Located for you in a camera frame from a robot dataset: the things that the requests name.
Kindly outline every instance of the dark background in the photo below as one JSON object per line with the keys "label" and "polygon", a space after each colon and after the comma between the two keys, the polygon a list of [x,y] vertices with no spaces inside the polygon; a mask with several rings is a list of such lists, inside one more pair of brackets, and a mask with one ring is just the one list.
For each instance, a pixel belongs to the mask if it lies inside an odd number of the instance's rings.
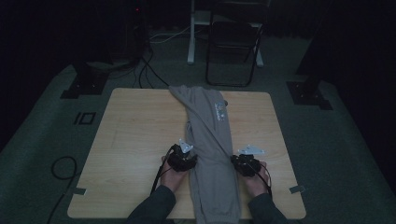
{"label": "dark background", "polygon": [[[142,22],[133,14],[139,4],[147,6],[145,22],[153,29],[189,25],[190,1],[164,2],[2,1],[0,149],[63,68],[75,61],[111,63],[123,47],[125,27]],[[395,5],[386,0],[273,0],[267,29],[279,38],[313,38],[296,73],[337,87],[394,192]]]}

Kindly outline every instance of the forearm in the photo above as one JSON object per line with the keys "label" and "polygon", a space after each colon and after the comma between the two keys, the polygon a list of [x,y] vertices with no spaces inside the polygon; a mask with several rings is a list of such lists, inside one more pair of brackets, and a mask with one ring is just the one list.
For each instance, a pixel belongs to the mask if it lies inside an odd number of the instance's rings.
{"label": "forearm", "polygon": [[175,194],[165,186],[159,186],[129,215],[127,224],[163,223],[176,204]]}
{"label": "forearm", "polygon": [[288,223],[285,216],[276,208],[268,193],[258,195],[248,204],[254,223],[280,224]]}

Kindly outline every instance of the table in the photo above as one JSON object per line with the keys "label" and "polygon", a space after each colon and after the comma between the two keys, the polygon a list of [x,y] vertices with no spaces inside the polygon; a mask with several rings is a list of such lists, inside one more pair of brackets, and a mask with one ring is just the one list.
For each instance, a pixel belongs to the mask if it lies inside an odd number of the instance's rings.
{"label": "table", "polygon": [[[191,16],[190,16],[190,44],[189,54],[187,56],[187,64],[194,64],[195,59],[195,25],[209,25],[210,11],[195,10],[195,0],[191,0]],[[258,67],[264,67],[262,54],[257,53],[256,64]]]}
{"label": "table", "polygon": [[[274,202],[287,218],[303,218],[301,193],[276,118],[265,92],[222,91],[233,138],[233,150],[247,144],[263,148]],[[149,196],[151,185],[170,146],[184,138],[187,113],[169,90],[115,89],[108,101],[92,149],[78,181],[85,195],[74,194],[68,215],[75,218],[119,218]],[[250,218],[245,187],[240,184],[242,218]],[[189,179],[178,190],[169,218],[194,218]]]}

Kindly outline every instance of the black stand base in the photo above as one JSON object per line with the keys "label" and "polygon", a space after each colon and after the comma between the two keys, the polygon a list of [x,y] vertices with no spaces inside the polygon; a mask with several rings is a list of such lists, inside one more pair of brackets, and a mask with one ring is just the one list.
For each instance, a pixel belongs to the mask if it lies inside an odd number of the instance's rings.
{"label": "black stand base", "polygon": [[325,100],[318,89],[313,94],[308,94],[304,90],[303,82],[286,82],[296,105],[318,105],[322,110],[332,110],[328,100]]}
{"label": "black stand base", "polygon": [[62,93],[61,99],[77,99],[80,95],[100,95],[106,85],[108,74],[98,74],[91,83],[80,84],[80,79],[76,77],[69,90]]}

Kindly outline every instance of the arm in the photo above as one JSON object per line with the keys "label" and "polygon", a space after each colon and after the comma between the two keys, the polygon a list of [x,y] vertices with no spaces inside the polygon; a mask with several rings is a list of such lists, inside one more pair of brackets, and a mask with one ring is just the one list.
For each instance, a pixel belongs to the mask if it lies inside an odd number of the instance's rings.
{"label": "arm", "polygon": [[176,204],[175,192],[187,172],[176,172],[168,162],[163,165],[161,185],[129,215],[127,224],[163,223]]}
{"label": "arm", "polygon": [[[268,175],[265,173],[265,169],[261,168],[260,175],[268,182]],[[268,194],[267,187],[258,176],[242,176],[242,178],[247,186],[247,192],[253,197],[248,204],[248,208],[254,223],[288,223],[285,216],[276,208],[272,198]]]}

